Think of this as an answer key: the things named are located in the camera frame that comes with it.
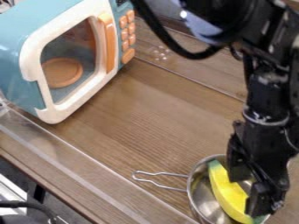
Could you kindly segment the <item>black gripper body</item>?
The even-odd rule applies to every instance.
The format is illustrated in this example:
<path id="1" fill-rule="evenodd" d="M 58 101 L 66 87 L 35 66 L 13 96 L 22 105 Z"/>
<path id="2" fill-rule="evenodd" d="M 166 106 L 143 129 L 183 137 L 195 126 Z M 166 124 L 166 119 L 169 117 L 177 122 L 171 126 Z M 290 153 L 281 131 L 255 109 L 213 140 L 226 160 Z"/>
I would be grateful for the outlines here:
<path id="1" fill-rule="evenodd" d="M 289 130 L 294 127 L 290 117 L 279 121 L 255 120 L 233 123 L 234 134 L 247 152 L 249 166 L 257 182 L 271 186 L 290 185 L 287 164 L 299 150 L 293 146 Z"/>

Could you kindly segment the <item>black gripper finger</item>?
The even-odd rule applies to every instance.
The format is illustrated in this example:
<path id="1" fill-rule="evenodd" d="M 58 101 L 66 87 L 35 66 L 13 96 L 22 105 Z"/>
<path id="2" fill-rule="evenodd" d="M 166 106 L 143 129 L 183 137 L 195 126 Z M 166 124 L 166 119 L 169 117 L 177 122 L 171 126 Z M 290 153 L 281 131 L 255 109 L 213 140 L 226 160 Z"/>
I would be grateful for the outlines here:
<path id="1" fill-rule="evenodd" d="M 229 141 L 227 150 L 227 166 L 229 166 L 229 180 L 231 182 L 241 182 L 254 179 L 254 173 L 249 166 L 249 156 L 238 139 Z"/>
<path id="2" fill-rule="evenodd" d="M 246 202 L 246 214 L 253 218 L 274 214 L 286 204 L 290 185 L 270 185 L 257 182 L 250 189 Z"/>

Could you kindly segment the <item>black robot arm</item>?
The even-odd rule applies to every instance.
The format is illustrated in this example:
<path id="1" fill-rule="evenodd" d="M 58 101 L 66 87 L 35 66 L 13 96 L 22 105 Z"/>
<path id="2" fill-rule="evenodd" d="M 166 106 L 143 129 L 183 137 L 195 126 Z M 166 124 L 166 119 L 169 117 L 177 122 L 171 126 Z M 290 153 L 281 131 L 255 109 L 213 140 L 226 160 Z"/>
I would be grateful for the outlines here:
<path id="1" fill-rule="evenodd" d="M 229 178 L 254 178 L 245 212 L 274 214 L 290 189 L 287 165 L 299 155 L 299 12 L 282 0 L 178 0 L 201 41 L 243 53 L 245 120 L 229 140 Z"/>

